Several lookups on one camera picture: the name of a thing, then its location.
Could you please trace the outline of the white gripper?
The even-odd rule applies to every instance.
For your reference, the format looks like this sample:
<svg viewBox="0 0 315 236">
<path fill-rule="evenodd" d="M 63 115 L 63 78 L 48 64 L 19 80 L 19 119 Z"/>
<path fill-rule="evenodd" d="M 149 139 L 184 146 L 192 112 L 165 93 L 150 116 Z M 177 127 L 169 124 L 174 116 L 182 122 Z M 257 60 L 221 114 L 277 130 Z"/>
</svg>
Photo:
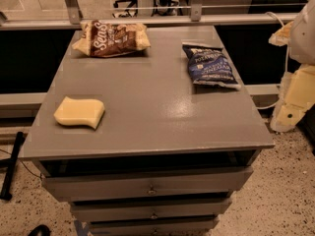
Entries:
<svg viewBox="0 0 315 236">
<path fill-rule="evenodd" d="M 275 46 L 288 45 L 292 22 L 273 33 L 269 43 Z M 294 73 L 285 73 L 283 104 L 277 104 L 272 114 L 270 127 L 283 133 L 292 130 L 315 104 L 315 66 L 302 64 Z"/>
</svg>

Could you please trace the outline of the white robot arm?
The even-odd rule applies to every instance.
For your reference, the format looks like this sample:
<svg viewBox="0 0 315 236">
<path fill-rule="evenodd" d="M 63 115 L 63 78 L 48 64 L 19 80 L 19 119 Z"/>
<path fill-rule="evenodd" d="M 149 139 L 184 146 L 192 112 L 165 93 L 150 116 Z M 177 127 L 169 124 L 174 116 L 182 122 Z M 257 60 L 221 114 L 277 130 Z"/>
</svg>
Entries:
<svg viewBox="0 0 315 236">
<path fill-rule="evenodd" d="M 296 18 L 269 38 L 275 46 L 287 46 L 290 59 L 300 67 L 284 72 L 271 129 L 292 130 L 315 104 L 315 0 L 309 0 Z"/>
</svg>

